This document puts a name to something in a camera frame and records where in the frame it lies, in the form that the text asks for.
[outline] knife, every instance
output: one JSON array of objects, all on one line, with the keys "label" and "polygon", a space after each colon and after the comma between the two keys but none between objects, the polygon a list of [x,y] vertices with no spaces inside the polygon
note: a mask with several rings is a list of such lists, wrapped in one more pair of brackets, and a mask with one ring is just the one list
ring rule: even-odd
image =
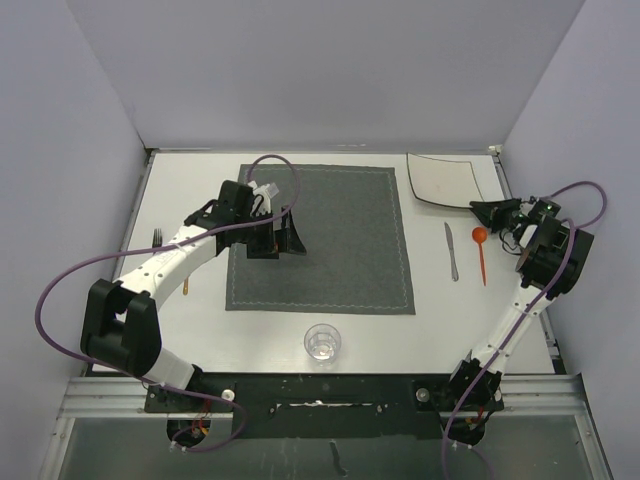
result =
[{"label": "knife", "polygon": [[447,234],[447,245],[449,246],[449,256],[451,257],[451,278],[454,282],[458,281],[458,267],[456,267],[456,256],[453,251],[453,233],[447,222],[444,222],[444,231]]}]

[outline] screw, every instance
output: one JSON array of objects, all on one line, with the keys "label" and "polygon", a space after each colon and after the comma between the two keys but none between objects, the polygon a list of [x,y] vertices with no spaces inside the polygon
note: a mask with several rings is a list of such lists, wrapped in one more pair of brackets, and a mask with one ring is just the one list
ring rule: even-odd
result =
[{"label": "screw", "polygon": [[419,388],[416,390],[416,398],[419,402],[428,402],[429,401],[429,390],[426,388]]},{"label": "screw", "polygon": [[236,394],[230,388],[222,391],[222,395],[220,395],[224,400],[228,400],[229,402],[233,402],[233,399],[236,398]]}]

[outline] glass cup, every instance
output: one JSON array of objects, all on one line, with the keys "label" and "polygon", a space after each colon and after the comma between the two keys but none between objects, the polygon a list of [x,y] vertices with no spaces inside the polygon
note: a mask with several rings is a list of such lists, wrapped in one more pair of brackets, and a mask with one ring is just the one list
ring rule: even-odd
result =
[{"label": "glass cup", "polygon": [[333,363],[342,346],[340,332],[326,323],[314,325],[304,336],[304,348],[318,365]]}]

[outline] orange handle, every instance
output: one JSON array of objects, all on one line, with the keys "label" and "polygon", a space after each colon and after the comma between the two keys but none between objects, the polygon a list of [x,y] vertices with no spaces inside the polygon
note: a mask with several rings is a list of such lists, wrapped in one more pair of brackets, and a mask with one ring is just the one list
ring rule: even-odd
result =
[{"label": "orange handle", "polygon": [[478,244],[478,248],[480,249],[480,270],[482,270],[482,283],[484,286],[487,286],[487,272],[484,269],[484,252],[482,251],[482,244]]}]

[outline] red spoon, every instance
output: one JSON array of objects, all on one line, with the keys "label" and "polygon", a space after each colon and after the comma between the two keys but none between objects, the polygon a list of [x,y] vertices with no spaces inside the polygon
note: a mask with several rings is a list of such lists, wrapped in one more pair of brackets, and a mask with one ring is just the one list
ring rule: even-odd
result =
[{"label": "red spoon", "polygon": [[471,237],[473,241],[478,244],[478,248],[480,249],[480,269],[482,270],[482,282],[484,286],[487,286],[487,272],[484,269],[484,252],[482,251],[482,244],[487,240],[489,234],[487,233],[487,229],[484,227],[476,227],[471,232]]}]

